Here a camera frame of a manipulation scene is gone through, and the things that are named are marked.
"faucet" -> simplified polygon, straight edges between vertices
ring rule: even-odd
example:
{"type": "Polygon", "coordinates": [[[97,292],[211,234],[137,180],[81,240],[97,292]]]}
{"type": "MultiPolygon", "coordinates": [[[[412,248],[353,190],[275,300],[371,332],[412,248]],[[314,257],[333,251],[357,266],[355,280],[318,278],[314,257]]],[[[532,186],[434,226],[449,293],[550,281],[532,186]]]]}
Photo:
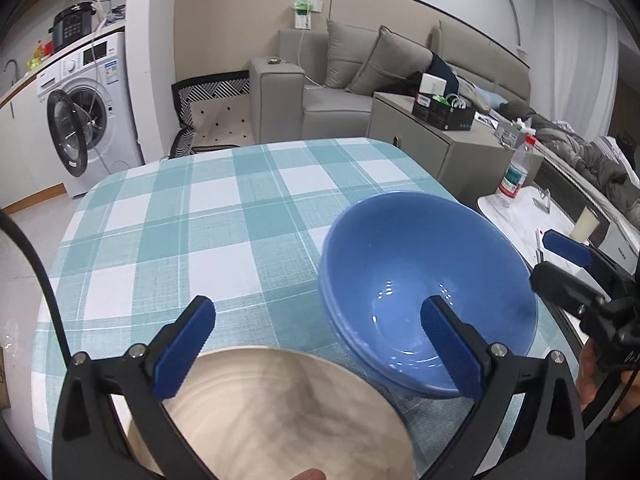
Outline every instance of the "faucet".
{"type": "Polygon", "coordinates": [[[11,58],[9,61],[6,62],[4,66],[4,70],[2,70],[2,72],[6,72],[6,69],[9,66],[9,63],[13,63],[15,66],[14,77],[11,79],[11,86],[13,86],[18,81],[18,63],[15,59],[11,58]]]}

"wall outlet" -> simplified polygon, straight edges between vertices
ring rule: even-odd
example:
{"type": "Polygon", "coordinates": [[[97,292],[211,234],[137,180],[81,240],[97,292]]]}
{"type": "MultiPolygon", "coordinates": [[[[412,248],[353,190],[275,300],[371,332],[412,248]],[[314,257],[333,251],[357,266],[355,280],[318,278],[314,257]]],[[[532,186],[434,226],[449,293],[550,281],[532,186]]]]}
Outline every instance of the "wall outlet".
{"type": "Polygon", "coordinates": [[[314,5],[311,12],[322,12],[322,0],[311,0],[314,5]]]}

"white sheer curtain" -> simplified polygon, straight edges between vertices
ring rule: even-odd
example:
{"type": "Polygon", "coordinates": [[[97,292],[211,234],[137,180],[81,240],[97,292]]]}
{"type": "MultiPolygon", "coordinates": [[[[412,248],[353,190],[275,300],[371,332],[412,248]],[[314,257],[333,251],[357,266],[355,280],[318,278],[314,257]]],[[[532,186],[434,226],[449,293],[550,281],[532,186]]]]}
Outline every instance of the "white sheer curtain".
{"type": "Polygon", "coordinates": [[[618,82],[616,18],[582,0],[538,0],[535,28],[532,106],[585,140],[606,135],[618,82]]]}

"wooden baseboard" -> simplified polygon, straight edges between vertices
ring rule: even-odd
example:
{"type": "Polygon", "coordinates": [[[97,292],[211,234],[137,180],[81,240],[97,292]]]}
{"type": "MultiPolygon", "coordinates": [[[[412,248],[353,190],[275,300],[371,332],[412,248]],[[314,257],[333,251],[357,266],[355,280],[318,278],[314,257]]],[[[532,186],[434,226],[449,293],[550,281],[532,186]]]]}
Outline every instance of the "wooden baseboard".
{"type": "Polygon", "coordinates": [[[32,205],[36,205],[40,202],[44,202],[45,200],[49,200],[49,198],[54,198],[65,193],[65,186],[63,186],[62,184],[47,187],[47,189],[43,189],[42,191],[30,195],[27,198],[23,198],[22,200],[18,200],[18,202],[14,202],[13,204],[8,205],[4,208],[4,212],[8,215],[11,215],[13,213],[17,213],[18,211],[22,211],[23,209],[27,209],[32,205]]]}

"water bottle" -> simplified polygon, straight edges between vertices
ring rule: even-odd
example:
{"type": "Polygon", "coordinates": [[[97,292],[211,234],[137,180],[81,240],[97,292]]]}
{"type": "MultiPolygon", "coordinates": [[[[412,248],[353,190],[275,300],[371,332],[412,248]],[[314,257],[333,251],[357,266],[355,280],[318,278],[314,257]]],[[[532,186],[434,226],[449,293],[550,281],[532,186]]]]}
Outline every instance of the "water bottle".
{"type": "Polygon", "coordinates": [[[511,157],[511,162],[504,173],[500,186],[495,191],[495,196],[501,205],[509,207],[524,184],[533,161],[533,145],[535,143],[536,138],[527,135],[511,157]]]}

